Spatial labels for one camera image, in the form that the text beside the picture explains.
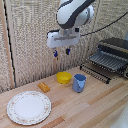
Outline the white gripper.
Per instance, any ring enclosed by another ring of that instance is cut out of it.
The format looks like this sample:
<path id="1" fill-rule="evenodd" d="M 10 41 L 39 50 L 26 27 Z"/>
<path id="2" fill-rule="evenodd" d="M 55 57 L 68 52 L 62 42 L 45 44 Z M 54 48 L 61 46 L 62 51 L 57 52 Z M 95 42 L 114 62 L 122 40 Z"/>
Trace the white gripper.
<path id="1" fill-rule="evenodd" d="M 78 28 L 51 30 L 47 33 L 47 46 L 56 48 L 70 46 L 79 42 L 80 33 Z M 71 49 L 66 49 L 66 55 L 70 54 Z M 54 49 L 54 57 L 58 57 L 58 52 Z"/>

